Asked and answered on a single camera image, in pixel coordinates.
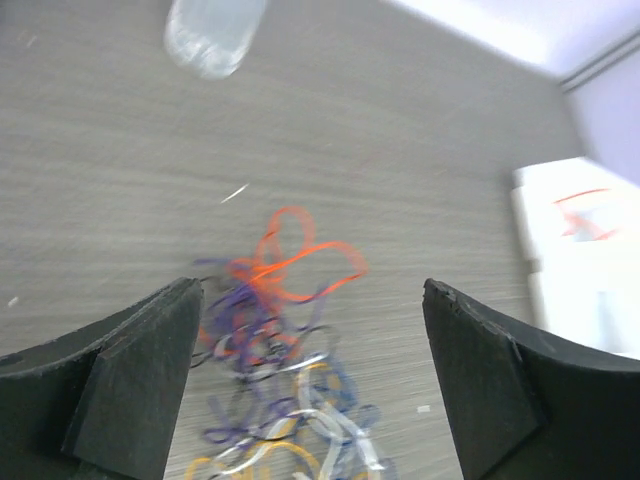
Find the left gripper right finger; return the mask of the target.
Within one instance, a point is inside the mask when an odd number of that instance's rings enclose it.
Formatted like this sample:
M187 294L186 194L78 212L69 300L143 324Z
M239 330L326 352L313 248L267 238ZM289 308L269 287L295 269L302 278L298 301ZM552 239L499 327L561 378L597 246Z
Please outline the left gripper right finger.
M638 478L638 360L528 325L434 279L422 306L464 478Z

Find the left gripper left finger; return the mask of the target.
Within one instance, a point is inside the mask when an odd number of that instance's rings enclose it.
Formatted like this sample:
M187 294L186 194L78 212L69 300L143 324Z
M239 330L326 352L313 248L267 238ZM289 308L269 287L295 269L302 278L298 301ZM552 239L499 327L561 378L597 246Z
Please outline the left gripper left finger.
M2 357L2 478L162 478L202 302L200 281L180 278Z

